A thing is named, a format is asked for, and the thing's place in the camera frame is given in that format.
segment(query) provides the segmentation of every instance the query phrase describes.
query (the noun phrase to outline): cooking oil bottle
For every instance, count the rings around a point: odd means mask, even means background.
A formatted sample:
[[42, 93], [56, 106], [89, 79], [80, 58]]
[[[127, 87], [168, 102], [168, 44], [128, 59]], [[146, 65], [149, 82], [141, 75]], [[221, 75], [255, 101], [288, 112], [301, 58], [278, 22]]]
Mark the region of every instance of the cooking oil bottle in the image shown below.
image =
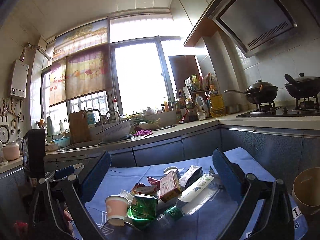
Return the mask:
[[210, 86], [208, 100], [210, 103], [210, 114], [212, 117], [222, 116], [226, 114], [222, 95], [218, 95], [219, 91], [215, 85]]

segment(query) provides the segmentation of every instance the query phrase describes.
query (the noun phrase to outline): kitchen counter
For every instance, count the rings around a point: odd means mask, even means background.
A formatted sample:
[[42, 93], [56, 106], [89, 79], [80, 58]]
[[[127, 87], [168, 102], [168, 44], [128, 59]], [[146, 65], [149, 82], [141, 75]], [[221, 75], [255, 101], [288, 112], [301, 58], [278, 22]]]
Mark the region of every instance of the kitchen counter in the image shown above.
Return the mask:
[[[210, 128], [219, 124], [236, 125], [236, 126], [251, 126], [251, 127], [267, 127], [267, 128], [285, 128], [299, 130], [320, 130], [320, 116], [303, 116], [303, 117], [254, 117], [254, 118], [236, 118], [237, 114], [230, 114], [218, 118], [210, 118], [204, 121], [195, 121], [185, 124], [177, 124], [175, 127], [153, 131], [152, 135], [147, 137], [137, 137], [130, 140], [125, 140], [116, 143], [103, 144], [87, 148], [74, 150], [66, 150], [62, 152], [46, 152], [45, 161], [55, 161], [57, 158], [74, 157], [74, 156], [89, 156], [91, 152], [115, 151], [124, 148], [140, 146], [157, 141], [167, 140], [178, 137], [187, 133], [192, 133], [198, 130]], [[6, 165], [0, 166], [0, 173], [22, 165], [22, 157], [18, 160], [9, 162]]]

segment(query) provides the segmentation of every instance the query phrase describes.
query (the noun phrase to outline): upper cabinet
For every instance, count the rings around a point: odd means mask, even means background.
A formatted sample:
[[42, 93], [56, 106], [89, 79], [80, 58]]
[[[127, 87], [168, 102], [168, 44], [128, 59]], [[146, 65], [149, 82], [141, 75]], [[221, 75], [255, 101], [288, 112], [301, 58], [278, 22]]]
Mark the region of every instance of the upper cabinet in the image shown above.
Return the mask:
[[212, 36], [218, 26], [203, 17], [212, 0], [172, 0], [170, 11], [185, 40], [185, 47], [194, 47], [202, 36]]

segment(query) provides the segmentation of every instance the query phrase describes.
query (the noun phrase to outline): black pot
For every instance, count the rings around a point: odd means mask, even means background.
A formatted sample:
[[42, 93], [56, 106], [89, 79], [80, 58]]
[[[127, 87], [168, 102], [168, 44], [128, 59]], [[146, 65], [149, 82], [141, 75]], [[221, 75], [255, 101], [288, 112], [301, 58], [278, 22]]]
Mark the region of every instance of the black pot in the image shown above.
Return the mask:
[[320, 92], [320, 77], [305, 77], [304, 73], [299, 73], [298, 78], [285, 74], [284, 78], [288, 81], [285, 88], [288, 93], [297, 99], [315, 97]]
[[226, 90], [225, 93], [244, 94], [247, 100], [252, 104], [269, 103], [275, 100], [278, 87], [269, 82], [262, 82], [260, 79], [255, 84], [252, 84], [244, 92], [238, 90]]

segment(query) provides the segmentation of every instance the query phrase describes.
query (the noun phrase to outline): green bottle label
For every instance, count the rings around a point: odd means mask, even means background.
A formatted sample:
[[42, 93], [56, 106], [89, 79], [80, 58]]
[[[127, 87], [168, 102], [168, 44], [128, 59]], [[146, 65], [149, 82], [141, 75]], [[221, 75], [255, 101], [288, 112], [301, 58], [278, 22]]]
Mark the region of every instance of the green bottle label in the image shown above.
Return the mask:
[[182, 212], [176, 206], [173, 206], [167, 209], [166, 211], [164, 211], [164, 215], [169, 215], [170, 217], [172, 217], [174, 221], [177, 221], [179, 218], [183, 217]]

